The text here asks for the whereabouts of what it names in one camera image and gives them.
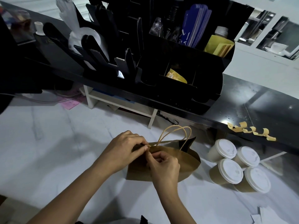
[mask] hand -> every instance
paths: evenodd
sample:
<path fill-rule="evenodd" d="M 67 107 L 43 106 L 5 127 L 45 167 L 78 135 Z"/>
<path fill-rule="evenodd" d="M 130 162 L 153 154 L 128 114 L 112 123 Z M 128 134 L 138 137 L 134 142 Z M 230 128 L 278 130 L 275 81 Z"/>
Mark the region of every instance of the hand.
<path fill-rule="evenodd" d="M 132 152 L 137 144 L 148 145 L 144 137 L 133 134 L 131 131 L 121 133 L 112 139 L 99 158 L 94 162 L 94 166 L 101 167 L 105 170 L 107 177 L 122 170 L 129 165 L 134 159 L 141 156 L 148 146 L 142 146 L 140 149 Z"/>
<path fill-rule="evenodd" d="M 146 159 L 151 169 L 152 181 L 158 195 L 177 195 L 178 174 L 180 165 L 178 159 L 164 151 L 151 154 L 146 152 Z"/>

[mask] black countertop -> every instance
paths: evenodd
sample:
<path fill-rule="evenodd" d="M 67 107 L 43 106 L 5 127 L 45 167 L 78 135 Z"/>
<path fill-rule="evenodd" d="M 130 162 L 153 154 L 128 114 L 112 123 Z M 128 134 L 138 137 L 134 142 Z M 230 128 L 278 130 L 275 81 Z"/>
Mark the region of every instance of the black countertop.
<path fill-rule="evenodd" d="M 9 9 L 19 8 L 4 2 L 2 5 Z M 69 37 L 71 31 L 63 21 L 32 11 L 28 12 L 33 21 L 51 22 L 65 37 Z M 35 35 L 35 38 L 36 42 L 29 44 L 27 47 L 30 50 L 24 54 L 31 58 L 31 51 L 37 48 L 50 63 L 44 61 L 44 64 L 50 66 L 56 75 L 248 140 L 299 154 L 299 137 L 296 135 L 299 130 L 299 100 L 294 97 L 224 74 L 220 98 L 205 114 L 200 115 L 197 110 L 202 107 L 196 104 L 188 106 L 177 104 L 172 100 L 165 103 L 164 99 L 159 98 L 159 94 L 149 93 L 137 85 L 123 85 L 122 79 L 113 83 L 103 82 L 101 74 L 104 72 L 95 74 L 93 71 L 84 70 L 47 37 Z M 267 141 L 265 137 L 251 133 L 234 133 L 226 125 L 227 122 L 235 125 L 242 121 L 246 121 L 248 126 L 255 126 L 260 133 L 263 132 L 262 128 L 268 128 L 270 136 L 276 137 L 277 141 Z"/>

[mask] small white stand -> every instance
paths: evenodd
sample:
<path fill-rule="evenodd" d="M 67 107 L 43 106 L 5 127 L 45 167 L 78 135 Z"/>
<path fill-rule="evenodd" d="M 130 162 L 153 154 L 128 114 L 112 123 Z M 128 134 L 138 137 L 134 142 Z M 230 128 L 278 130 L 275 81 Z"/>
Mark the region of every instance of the small white stand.
<path fill-rule="evenodd" d="M 152 127 L 152 123 L 155 120 L 157 109 L 141 105 L 139 103 L 130 103 L 128 101 L 124 101 L 115 97 L 111 97 L 109 95 L 94 91 L 92 87 L 84 86 L 84 91 L 87 98 L 88 107 L 92 109 L 98 101 L 103 101 L 109 105 L 113 105 L 111 108 L 116 110 L 121 107 L 132 112 L 141 114 L 146 117 L 150 117 L 150 123 L 148 124 L 148 128 Z"/>

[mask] brown paper bag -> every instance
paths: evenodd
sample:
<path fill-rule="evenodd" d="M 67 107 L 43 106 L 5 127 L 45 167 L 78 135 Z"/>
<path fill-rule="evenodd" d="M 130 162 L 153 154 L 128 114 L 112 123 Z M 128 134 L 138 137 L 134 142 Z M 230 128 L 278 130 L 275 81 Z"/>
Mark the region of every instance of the brown paper bag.
<path fill-rule="evenodd" d="M 179 127 L 178 129 L 175 129 L 174 131 L 183 129 L 185 131 L 184 128 L 189 128 L 190 129 L 190 134 L 189 137 L 191 135 L 191 128 L 190 127 L 184 127 L 182 128 L 181 126 L 178 125 L 173 125 L 170 127 Z M 159 152 L 159 151 L 165 151 L 168 154 L 176 157 L 178 159 L 178 163 L 180 164 L 180 173 L 178 176 L 178 181 L 182 181 L 184 179 L 186 179 L 187 177 L 189 177 L 193 171 L 195 171 L 199 165 L 200 165 L 200 157 L 199 155 L 192 149 L 190 149 L 190 146 L 192 145 L 192 143 L 194 142 L 195 138 L 189 139 L 189 137 L 187 138 L 187 140 L 174 140 L 174 141 L 164 141 L 161 142 L 161 137 L 159 138 L 158 142 L 152 142 L 150 143 L 150 152 L 151 153 L 155 153 L 155 152 Z M 140 148 L 142 145 L 137 145 L 133 148 L 133 150 L 136 150 L 138 148 Z M 134 160 L 131 164 L 129 164 L 128 167 L 128 172 L 127 172 L 127 180 L 135 180 L 135 181 L 148 181 L 151 182 L 152 181 L 152 177 L 150 174 L 150 169 L 148 167 L 146 167 L 147 161 L 145 158 L 145 154 L 141 155 L 140 157 L 138 157 L 136 160 Z"/>

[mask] pink paper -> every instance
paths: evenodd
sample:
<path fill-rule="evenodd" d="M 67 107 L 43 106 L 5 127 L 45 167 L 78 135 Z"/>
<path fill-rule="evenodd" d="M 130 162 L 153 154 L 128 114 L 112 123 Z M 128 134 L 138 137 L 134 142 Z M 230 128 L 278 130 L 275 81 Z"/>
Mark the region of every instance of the pink paper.
<path fill-rule="evenodd" d="M 77 106 L 78 104 L 82 103 L 84 101 L 85 97 L 77 97 L 75 99 L 65 101 L 61 103 L 61 106 L 64 107 L 67 110 L 71 110 L 73 107 Z"/>

